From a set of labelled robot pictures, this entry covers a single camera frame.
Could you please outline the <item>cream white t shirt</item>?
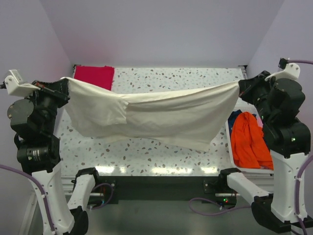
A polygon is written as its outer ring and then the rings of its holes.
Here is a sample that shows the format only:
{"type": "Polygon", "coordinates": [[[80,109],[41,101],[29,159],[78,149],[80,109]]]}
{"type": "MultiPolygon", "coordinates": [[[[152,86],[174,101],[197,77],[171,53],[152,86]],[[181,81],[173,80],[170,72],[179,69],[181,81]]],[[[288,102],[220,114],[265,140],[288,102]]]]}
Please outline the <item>cream white t shirt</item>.
{"type": "Polygon", "coordinates": [[[85,137],[115,142],[154,139],[165,144],[208,151],[232,113],[239,83],[181,91],[117,94],[68,78],[65,106],[73,128],[85,137]]]}

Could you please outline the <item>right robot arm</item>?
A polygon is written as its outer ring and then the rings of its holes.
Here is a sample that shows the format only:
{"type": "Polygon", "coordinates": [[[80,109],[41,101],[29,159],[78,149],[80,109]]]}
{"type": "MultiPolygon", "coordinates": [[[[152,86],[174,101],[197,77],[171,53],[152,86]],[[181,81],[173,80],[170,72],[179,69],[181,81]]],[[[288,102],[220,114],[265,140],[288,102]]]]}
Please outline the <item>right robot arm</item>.
{"type": "Polygon", "coordinates": [[[239,87],[240,98],[254,105],[262,120],[273,160],[274,191],[262,190],[237,168],[219,173],[219,189],[239,193],[250,204],[256,222],[273,232],[312,227],[304,202],[304,171],[312,161],[311,133],[297,118],[305,100],[301,85],[289,75],[279,77],[263,71],[241,80],[239,87]]]}

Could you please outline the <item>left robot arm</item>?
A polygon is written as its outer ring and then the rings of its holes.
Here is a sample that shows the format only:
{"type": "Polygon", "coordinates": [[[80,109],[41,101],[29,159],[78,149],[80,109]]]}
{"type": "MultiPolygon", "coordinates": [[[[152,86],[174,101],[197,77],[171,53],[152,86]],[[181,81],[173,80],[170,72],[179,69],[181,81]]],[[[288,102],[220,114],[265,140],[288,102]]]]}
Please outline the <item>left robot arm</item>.
{"type": "Polygon", "coordinates": [[[91,192],[101,188],[94,167],[79,170],[73,193],[66,200],[61,174],[60,140],[54,135],[59,108],[69,101],[68,79],[26,86],[22,99],[7,110],[15,131],[14,143],[21,175],[31,182],[43,218],[45,235],[84,235],[89,228],[87,205],[91,192]]]}

